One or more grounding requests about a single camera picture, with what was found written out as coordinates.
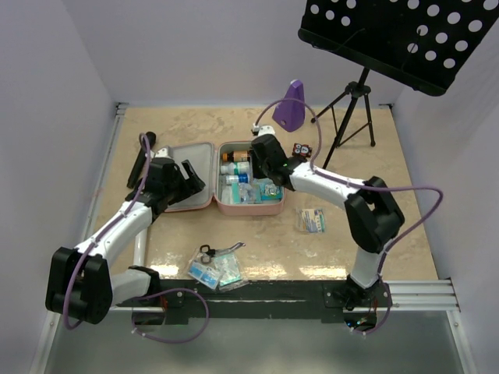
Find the white blue small bottle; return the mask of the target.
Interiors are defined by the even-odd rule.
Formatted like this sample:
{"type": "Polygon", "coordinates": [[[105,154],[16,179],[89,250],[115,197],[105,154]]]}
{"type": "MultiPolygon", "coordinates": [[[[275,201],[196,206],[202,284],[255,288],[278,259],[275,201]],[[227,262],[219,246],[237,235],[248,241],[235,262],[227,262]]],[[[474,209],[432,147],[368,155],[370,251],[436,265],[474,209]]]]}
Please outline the white blue small bottle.
{"type": "Polygon", "coordinates": [[[248,183],[249,182],[249,176],[248,174],[242,174],[242,175],[226,175],[225,176],[225,183],[227,185],[231,185],[233,183],[248,183]]]}

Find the pink medicine kit case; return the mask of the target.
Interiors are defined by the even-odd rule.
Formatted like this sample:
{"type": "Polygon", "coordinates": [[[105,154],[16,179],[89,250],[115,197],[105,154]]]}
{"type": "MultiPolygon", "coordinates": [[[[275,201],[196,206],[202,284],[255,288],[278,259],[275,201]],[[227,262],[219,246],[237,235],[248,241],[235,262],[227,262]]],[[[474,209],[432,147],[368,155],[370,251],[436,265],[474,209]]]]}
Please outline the pink medicine kit case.
{"type": "Polygon", "coordinates": [[[169,206],[167,213],[201,210],[212,202],[227,216],[273,216],[284,209],[285,198],[280,201],[267,201],[258,204],[233,204],[232,185],[225,183],[225,175],[220,172],[221,155],[234,150],[243,151],[250,148],[249,141],[223,143],[216,147],[210,142],[192,143],[181,146],[170,146],[172,157],[177,164],[189,160],[194,171],[205,182],[203,191],[169,206]]]}

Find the black handled scissors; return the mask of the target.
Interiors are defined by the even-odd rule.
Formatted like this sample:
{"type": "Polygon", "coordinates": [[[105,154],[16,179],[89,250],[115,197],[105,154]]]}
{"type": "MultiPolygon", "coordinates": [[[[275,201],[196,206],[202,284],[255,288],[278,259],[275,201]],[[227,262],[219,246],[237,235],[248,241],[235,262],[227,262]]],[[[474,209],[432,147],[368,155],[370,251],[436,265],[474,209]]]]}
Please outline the black handled scissors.
{"type": "Polygon", "coordinates": [[[234,245],[228,248],[215,249],[211,248],[208,244],[205,244],[200,247],[200,253],[202,253],[204,256],[209,256],[210,258],[212,258],[215,256],[223,256],[225,254],[229,254],[236,251],[237,249],[244,247],[245,245],[246,244],[244,242],[236,242],[234,245]]]}

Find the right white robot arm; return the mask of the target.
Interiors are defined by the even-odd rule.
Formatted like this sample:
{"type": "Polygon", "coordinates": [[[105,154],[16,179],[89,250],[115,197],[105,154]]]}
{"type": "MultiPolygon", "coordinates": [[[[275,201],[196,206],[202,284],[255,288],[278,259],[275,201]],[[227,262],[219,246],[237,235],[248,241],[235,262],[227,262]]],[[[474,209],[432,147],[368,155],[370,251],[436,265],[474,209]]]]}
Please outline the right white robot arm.
{"type": "Polygon", "coordinates": [[[375,296],[382,255],[393,242],[405,217],[383,179],[349,179],[313,166],[300,157],[287,157],[277,138],[258,136],[251,143],[253,163],[275,185],[307,193],[345,210],[358,245],[348,275],[349,301],[364,306],[375,296]]]}

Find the white green bottle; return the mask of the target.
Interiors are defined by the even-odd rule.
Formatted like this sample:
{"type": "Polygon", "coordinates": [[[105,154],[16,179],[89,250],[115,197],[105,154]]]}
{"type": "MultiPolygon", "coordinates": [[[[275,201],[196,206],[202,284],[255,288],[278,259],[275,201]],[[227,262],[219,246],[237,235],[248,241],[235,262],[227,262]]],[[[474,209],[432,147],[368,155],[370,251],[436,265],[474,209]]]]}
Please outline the white green bottle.
{"type": "Polygon", "coordinates": [[[222,164],[220,172],[222,175],[244,175],[250,172],[250,163],[248,161],[222,164]]]}

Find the teal topped zip bag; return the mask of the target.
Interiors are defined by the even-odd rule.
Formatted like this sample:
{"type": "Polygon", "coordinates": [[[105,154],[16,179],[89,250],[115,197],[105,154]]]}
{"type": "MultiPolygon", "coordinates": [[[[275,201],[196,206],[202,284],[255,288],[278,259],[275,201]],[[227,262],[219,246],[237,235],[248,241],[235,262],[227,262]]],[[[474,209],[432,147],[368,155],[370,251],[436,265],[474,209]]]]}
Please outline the teal topped zip bag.
{"type": "Polygon", "coordinates": [[[233,183],[232,203],[235,205],[261,203],[260,188],[248,183],[233,183]]]}

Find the brown medicine bottle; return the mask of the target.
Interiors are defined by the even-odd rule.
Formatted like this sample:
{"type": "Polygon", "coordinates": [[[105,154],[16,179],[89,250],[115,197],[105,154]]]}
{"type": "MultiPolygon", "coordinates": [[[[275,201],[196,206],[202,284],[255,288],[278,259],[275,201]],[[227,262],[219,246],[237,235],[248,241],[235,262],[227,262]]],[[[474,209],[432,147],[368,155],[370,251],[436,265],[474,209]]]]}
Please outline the brown medicine bottle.
{"type": "Polygon", "coordinates": [[[231,151],[227,153],[223,153],[221,155],[221,160],[224,163],[239,163],[239,162],[249,162],[250,161],[250,152],[247,150],[243,151],[231,151]]]}

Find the large blue packet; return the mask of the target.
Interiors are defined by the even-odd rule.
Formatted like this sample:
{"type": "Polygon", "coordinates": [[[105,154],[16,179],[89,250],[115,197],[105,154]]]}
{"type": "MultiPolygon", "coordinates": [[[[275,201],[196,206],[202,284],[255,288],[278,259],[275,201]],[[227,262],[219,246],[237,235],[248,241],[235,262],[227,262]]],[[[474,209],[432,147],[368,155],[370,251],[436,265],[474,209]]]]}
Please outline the large blue packet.
{"type": "Polygon", "coordinates": [[[255,179],[253,184],[257,188],[258,199],[262,202],[280,201],[283,197],[282,188],[269,178],[255,179]]]}

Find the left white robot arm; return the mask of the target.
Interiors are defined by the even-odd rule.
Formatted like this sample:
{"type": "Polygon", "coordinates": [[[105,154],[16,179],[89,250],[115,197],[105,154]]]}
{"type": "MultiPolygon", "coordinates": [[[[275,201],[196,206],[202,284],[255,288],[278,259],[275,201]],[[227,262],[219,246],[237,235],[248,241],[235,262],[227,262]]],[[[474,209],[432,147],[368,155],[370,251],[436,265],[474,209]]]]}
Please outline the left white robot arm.
{"type": "Polygon", "coordinates": [[[201,192],[205,183],[188,160],[177,164],[155,157],[118,212],[100,230],[74,248],[61,247],[51,258],[45,297],[47,310],[64,322],[98,324],[108,310],[136,298],[154,305],[161,298],[157,271],[132,265],[112,276],[110,265],[127,245],[167,208],[201,192]]]}

